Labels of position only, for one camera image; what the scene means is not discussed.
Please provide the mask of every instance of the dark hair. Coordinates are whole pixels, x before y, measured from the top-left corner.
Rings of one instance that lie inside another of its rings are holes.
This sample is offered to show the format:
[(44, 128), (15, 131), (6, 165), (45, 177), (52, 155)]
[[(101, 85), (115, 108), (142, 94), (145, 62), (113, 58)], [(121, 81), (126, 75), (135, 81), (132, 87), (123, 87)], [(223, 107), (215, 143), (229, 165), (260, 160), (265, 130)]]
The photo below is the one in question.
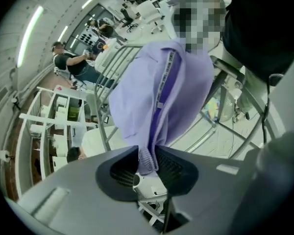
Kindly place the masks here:
[(59, 45), (62, 45), (62, 43), (59, 42), (59, 41), (54, 42), (54, 43), (52, 44), (52, 46), (51, 46), (51, 50), (54, 51), (54, 48), (57, 47), (57, 46), (59, 46)]
[(69, 149), (68, 154), (67, 154), (67, 162), (72, 162), (75, 160), (78, 160), (78, 157), (80, 155), (80, 150), (78, 147), (72, 147)]

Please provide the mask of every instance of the black object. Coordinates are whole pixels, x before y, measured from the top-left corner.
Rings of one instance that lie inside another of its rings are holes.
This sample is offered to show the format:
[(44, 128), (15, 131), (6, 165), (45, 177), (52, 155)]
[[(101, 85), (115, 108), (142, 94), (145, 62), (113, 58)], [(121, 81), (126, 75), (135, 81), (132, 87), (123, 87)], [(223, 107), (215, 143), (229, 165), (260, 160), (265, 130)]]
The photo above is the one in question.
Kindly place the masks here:
[(137, 186), (140, 183), (140, 181), (141, 181), (140, 177), (137, 174), (135, 174), (134, 181), (133, 181), (133, 186)]
[(36, 167), (36, 170), (37, 170), (39, 176), (41, 176), (40, 162), (38, 159), (35, 159), (34, 165)]
[(121, 9), (121, 13), (124, 15), (124, 19), (126, 20), (126, 23), (124, 23), (122, 25), (122, 28), (124, 27), (128, 27), (127, 32), (131, 32), (132, 28), (137, 27), (138, 24), (132, 24), (132, 22), (134, 21), (129, 15), (128, 12), (126, 11), (126, 9)]
[[(155, 152), (159, 164), (157, 174), (170, 196), (187, 194), (198, 179), (196, 166), (168, 152), (165, 147), (156, 146)], [(137, 158), (138, 147), (134, 146), (102, 163), (96, 171), (96, 181), (101, 190), (117, 201), (137, 201), (138, 195), (133, 191)]]

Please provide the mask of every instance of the shirt sleeve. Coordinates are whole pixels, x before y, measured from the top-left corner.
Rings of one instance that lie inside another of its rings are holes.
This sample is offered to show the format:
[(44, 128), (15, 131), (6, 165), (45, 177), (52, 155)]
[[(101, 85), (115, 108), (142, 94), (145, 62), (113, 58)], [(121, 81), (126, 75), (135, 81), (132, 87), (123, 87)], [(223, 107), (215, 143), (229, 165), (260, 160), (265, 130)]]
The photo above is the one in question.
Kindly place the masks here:
[(58, 67), (60, 70), (66, 70), (67, 69), (67, 60), (69, 59), (69, 56), (59, 54), (54, 59), (54, 64), (56, 67)]

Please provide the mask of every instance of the black cable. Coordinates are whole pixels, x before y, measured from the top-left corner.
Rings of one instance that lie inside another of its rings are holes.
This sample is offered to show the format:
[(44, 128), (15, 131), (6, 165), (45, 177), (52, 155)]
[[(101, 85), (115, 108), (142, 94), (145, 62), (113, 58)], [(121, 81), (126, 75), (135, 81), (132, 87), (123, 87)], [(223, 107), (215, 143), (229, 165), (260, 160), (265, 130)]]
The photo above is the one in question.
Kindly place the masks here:
[(266, 121), (267, 121), (267, 117), (269, 114), (269, 110), (270, 110), (270, 105), (271, 105), (271, 101), (269, 99), (269, 94), (270, 94), (270, 81), (273, 77), (280, 77), (282, 78), (284, 75), (282, 74), (272, 74), (269, 76), (268, 80), (267, 80), (267, 104), (265, 106), (265, 110), (264, 110), (264, 114), (263, 114), (263, 118), (261, 120), (261, 124), (262, 124), (262, 129), (263, 129), (263, 137), (264, 137), (264, 144), (267, 143), (267, 129), (266, 129)]
[(252, 119), (254, 119), (256, 117), (256, 115), (258, 115), (258, 112), (252, 118), (250, 118), (248, 121), (251, 121)]

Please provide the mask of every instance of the wire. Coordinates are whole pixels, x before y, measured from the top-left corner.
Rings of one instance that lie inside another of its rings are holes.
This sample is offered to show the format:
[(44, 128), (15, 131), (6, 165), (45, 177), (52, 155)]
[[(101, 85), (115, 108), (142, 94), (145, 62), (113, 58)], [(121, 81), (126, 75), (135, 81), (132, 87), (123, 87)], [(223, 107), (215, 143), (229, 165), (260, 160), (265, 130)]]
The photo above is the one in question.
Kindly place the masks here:
[(248, 121), (251, 121), (252, 119), (254, 119), (254, 117), (256, 117), (256, 115), (258, 115), (259, 113), (257, 112), (252, 118), (250, 118)]
[(265, 123), (267, 121), (267, 117), (268, 117), (269, 110), (270, 110), (270, 104), (271, 104), (271, 101), (270, 101), (270, 98), (269, 98), (269, 94), (270, 94), (270, 80), (273, 77), (283, 78), (284, 75), (282, 75), (282, 74), (271, 74), (269, 76), (268, 80), (267, 80), (267, 104), (265, 106), (263, 118), (262, 118), (262, 121), (261, 121), (262, 129), (263, 129), (264, 144), (267, 143), (267, 128), (266, 128), (266, 124)]
[[(234, 121), (232, 121), (232, 131), (234, 131)], [(234, 148), (234, 134), (233, 134), (232, 148), (231, 148), (231, 151), (229, 152), (229, 153), (230, 153), (230, 155), (229, 155), (229, 157), (228, 157), (228, 158), (230, 158), (230, 157), (231, 157), (231, 155), (232, 155), (232, 152), (233, 152), (233, 148)]]

